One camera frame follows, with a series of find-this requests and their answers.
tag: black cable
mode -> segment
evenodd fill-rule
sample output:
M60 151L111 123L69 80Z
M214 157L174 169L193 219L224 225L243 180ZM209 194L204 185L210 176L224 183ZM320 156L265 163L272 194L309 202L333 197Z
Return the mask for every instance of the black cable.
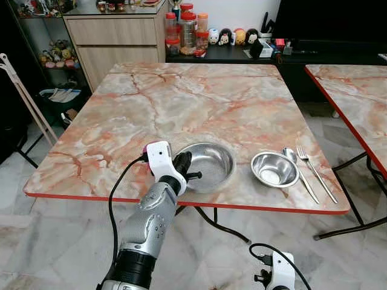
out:
M308 290L311 290L307 280L305 279L304 275L302 275L301 271L298 270L297 266L285 255L283 254L281 251L279 251L278 249L276 249L275 247L273 246L270 246L270 245L267 245L266 243L253 243L250 247L249 247L249 252L250 254L257 258L258 260L261 260L261 257L259 257L258 255L254 254L253 253L253 248L254 247L265 247L265 248L269 248L275 252L277 252L278 254L280 254L292 267L293 269L297 272L298 276L300 276L301 280L303 281L303 283L305 284L305 286L308 288Z
M137 159L133 160L132 162L130 162L129 165L126 166L125 170L121 173L119 179L115 182L115 184L113 186L113 189L111 190L110 195L109 195L109 216L110 216L111 226L113 227L113 239L114 239L113 259L112 259L112 262L111 262L112 267L114 267L114 265L115 265L115 263L117 261L117 251L118 251L118 247L119 247L118 246L118 244L119 244L119 235L118 235L118 232L117 232L117 224L115 223L114 214L113 214L113 208L112 208L113 194L114 194L116 188L119 186L122 178L124 177L126 172L129 170L129 168L131 168L132 165L135 164L136 162L146 161L146 159L147 159L146 155L142 155L142 156L138 157Z

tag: stainless steel bowl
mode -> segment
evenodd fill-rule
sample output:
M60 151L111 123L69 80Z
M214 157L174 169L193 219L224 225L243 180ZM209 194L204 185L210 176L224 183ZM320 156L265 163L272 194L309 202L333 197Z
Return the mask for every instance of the stainless steel bowl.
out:
M181 152L190 151L192 162L188 173L201 171L200 179L190 180L187 187L196 192L212 192L224 184L234 170L231 153L218 144L197 143L190 145Z
M295 163L280 153L258 153L252 159L251 167L259 181L270 187L289 187L299 179Z

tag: white wall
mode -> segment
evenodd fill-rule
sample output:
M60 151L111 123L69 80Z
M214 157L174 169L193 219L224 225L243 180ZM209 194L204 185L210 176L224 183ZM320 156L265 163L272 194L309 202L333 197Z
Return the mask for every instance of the white wall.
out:
M268 19L276 20L281 0L183 0L193 3L196 13L209 14L209 28L259 29L265 12Z

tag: pink marble tabletop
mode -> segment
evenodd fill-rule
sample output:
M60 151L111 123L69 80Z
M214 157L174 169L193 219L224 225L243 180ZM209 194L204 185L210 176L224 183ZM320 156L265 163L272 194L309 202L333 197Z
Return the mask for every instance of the pink marble tabletop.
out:
M387 66L307 65L306 68L387 178Z
M107 200L126 165L155 140L172 150L209 141L228 148L236 169L219 190L187 192L181 205L344 214L350 205L316 139L273 65L153 63L116 65L24 187L29 196ZM262 185L250 160L263 150L305 146L311 162L336 195L334 204L304 162L304 185ZM135 202L153 182L136 164L115 192Z

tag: plastic jar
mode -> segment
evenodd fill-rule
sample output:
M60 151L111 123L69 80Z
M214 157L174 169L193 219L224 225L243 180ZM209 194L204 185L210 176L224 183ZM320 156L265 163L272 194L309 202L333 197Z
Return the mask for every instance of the plastic jar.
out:
M185 55L193 54L196 49L196 14L184 12L181 14L181 47Z
M208 14L199 13L198 14L198 31L205 32L208 28Z
M166 54L167 56L177 56L180 51L180 40L178 39L166 39Z
M181 14L183 14L184 12L193 12L194 5L192 3L182 3L180 4L180 10Z
M175 13L169 12L165 14L164 29L165 29L165 39L178 38L178 27L177 27Z
M208 49L208 35L209 32L197 32L196 33L196 49L207 50Z

